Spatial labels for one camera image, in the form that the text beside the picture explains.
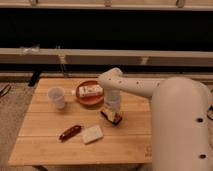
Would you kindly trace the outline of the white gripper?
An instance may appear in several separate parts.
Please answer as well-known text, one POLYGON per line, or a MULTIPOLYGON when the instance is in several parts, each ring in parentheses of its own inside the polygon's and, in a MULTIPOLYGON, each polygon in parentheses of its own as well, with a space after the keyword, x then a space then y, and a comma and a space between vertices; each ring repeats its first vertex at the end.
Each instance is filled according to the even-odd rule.
POLYGON ((115 119, 115 112, 120 110, 121 95, 119 90, 107 90, 104 95, 104 113, 109 120, 115 119))

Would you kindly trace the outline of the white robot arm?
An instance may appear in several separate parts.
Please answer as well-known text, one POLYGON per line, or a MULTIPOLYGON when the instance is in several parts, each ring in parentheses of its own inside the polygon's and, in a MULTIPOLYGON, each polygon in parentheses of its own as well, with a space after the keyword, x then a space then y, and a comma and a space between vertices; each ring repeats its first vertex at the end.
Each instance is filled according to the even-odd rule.
POLYGON ((105 102, 124 91, 150 100, 153 171, 211 171, 207 113, 209 88, 187 77, 128 78, 118 68, 98 77, 105 102))

